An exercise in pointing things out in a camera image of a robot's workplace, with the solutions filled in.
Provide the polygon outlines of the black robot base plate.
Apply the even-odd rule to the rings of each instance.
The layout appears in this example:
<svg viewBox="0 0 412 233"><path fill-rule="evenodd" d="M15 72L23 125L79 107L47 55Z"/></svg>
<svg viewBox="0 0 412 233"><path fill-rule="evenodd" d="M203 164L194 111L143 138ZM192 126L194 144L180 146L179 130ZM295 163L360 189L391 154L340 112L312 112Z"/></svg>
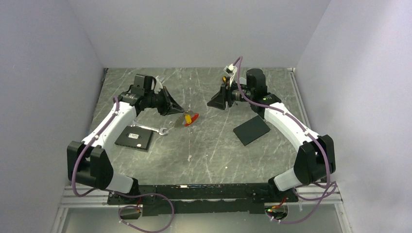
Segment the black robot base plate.
<svg viewBox="0 0 412 233"><path fill-rule="evenodd" d="M262 214L270 204L297 202L292 190L270 183L140 185L142 198L109 194L108 205L142 205L143 216L248 212Z"/></svg>

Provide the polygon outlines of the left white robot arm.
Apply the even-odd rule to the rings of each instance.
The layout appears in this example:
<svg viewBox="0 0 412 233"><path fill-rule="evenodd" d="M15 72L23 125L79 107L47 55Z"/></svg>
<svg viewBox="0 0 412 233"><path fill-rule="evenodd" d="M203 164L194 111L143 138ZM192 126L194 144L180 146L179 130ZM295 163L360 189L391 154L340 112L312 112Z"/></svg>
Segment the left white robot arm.
<svg viewBox="0 0 412 233"><path fill-rule="evenodd" d="M108 153L120 134L140 112L153 108L162 116L184 113L170 95L167 88L153 76L137 74L129 89L113 97L113 107L95 130L80 142L72 141L67 147L68 178L74 194L81 194L76 185L119 194L128 204L135 203L140 196L138 180L116 173Z"/></svg>

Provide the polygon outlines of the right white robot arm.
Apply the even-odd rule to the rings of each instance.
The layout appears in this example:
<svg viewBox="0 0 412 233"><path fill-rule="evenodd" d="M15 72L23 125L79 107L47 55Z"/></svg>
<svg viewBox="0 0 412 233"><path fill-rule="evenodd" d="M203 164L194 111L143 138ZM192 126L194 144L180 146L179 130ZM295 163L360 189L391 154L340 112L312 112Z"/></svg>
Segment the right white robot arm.
<svg viewBox="0 0 412 233"><path fill-rule="evenodd" d="M320 136L298 120L275 95L267 90L266 77L261 69L253 68L241 79L238 68L228 65L226 76L219 92L207 103L209 107L225 110L234 102L248 102L258 114L258 125L272 124L293 145L297 151L293 167L270 179L274 184L268 187L268 196L280 201L287 190L315 183L325 178L328 189L332 182L330 175L336 170L334 143L330 136Z"/></svg>

